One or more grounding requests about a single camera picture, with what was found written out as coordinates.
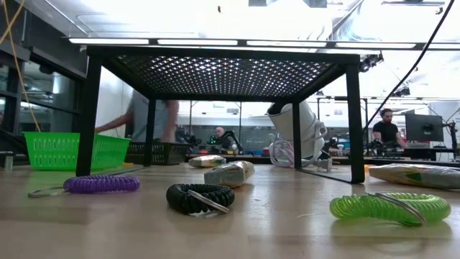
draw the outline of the metal key ring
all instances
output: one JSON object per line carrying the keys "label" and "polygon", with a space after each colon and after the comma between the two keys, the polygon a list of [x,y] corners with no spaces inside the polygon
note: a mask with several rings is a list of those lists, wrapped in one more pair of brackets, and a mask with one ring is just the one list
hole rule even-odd
{"label": "metal key ring", "polygon": [[[62,190],[62,191],[56,191],[56,192],[53,192],[53,193],[50,193],[50,194],[40,194],[42,192],[51,191],[51,190]],[[56,187],[49,187],[49,188],[43,188],[43,189],[38,189],[38,190],[35,190],[35,191],[31,191],[27,195],[28,195],[29,198],[43,198],[43,197],[51,197],[51,196],[57,196],[57,195],[65,194],[66,192],[68,192],[68,191],[65,190],[62,186],[56,186]]]}
{"label": "metal key ring", "polygon": [[414,208],[413,206],[409,205],[408,203],[406,203],[404,201],[401,201],[399,199],[396,199],[394,197],[391,197],[391,196],[388,196],[388,195],[385,195],[385,194],[381,194],[381,193],[375,193],[375,194],[366,193],[366,194],[369,195],[369,196],[377,197],[377,198],[382,199],[384,201],[391,202],[394,205],[403,208],[405,211],[409,212],[410,214],[412,214],[414,217],[416,217],[420,221],[419,224],[413,224],[413,223],[408,223],[408,222],[400,222],[401,224],[411,226],[411,227],[422,227],[423,225],[426,224],[425,217],[416,208]]}
{"label": "metal key ring", "polygon": [[204,203],[206,203],[207,205],[209,206],[212,206],[213,208],[215,209],[218,209],[219,211],[223,212],[223,213],[229,213],[230,212],[230,209],[225,207],[225,206],[222,206],[206,197],[203,197],[201,194],[197,193],[196,191],[192,191],[192,190],[188,190],[188,194],[190,194],[190,196],[192,196],[193,198],[199,200],[199,201],[202,201]]}

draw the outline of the black metal table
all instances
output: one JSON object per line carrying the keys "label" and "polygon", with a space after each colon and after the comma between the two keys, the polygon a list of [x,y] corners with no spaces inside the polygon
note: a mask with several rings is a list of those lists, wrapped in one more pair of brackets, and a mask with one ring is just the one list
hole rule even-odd
{"label": "black metal table", "polygon": [[[80,121],[77,176],[90,174],[101,67],[149,102],[144,165],[151,164],[156,100],[266,101],[293,104],[295,169],[301,166],[299,103],[346,74],[351,145],[350,183],[364,181],[359,55],[90,45]],[[331,178],[327,174],[313,173]]]}

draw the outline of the ceiling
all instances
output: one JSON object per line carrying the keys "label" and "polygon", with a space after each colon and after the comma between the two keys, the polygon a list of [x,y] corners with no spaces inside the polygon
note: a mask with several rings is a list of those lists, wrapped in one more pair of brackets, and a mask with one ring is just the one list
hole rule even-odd
{"label": "ceiling", "polygon": [[[271,0],[264,7],[248,1],[26,0],[26,7],[69,37],[425,42],[442,16],[436,14],[439,6],[395,6],[382,0],[328,0],[325,9],[310,8],[303,0]],[[436,42],[460,42],[459,14],[456,2]],[[385,62],[360,75],[361,95],[386,96],[419,54],[384,51]],[[460,79],[459,62],[455,52],[428,52],[405,85],[412,96],[460,96],[454,83]],[[345,78],[323,93],[346,95]]]}
{"label": "ceiling", "polygon": [[26,0],[26,7],[69,37],[212,37],[315,40],[359,0]]}

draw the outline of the wooden table surface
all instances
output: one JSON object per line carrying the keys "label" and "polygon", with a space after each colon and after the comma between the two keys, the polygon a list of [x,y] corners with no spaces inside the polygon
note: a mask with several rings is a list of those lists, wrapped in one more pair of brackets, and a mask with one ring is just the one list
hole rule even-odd
{"label": "wooden table surface", "polygon": [[[141,189],[127,194],[67,194],[28,199],[35,188],[59,186],[72,173],[15,168],[0,172],[1,258],[458,258],[460,202],[453,191],[394,185],[369,178],[350,185],[256,165],[235,189],[230,214],[192,217],[167,205],[174,183],[203,183],[206,169],[153,166],[131,173]],[[339,172],[350,173],[346,167]],[[335,197],[364,192],[435,194],[451,216],[421,228],[373,219],[338,221]]]}

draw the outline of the computer monitor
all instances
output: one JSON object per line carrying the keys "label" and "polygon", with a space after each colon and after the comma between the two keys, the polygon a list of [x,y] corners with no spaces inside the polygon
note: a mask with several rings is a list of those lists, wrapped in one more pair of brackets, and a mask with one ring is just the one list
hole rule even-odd
{"label": "computer monitor", "polygon": [[441,116],[406,114],[405,130],[408,140],[444,141]]}

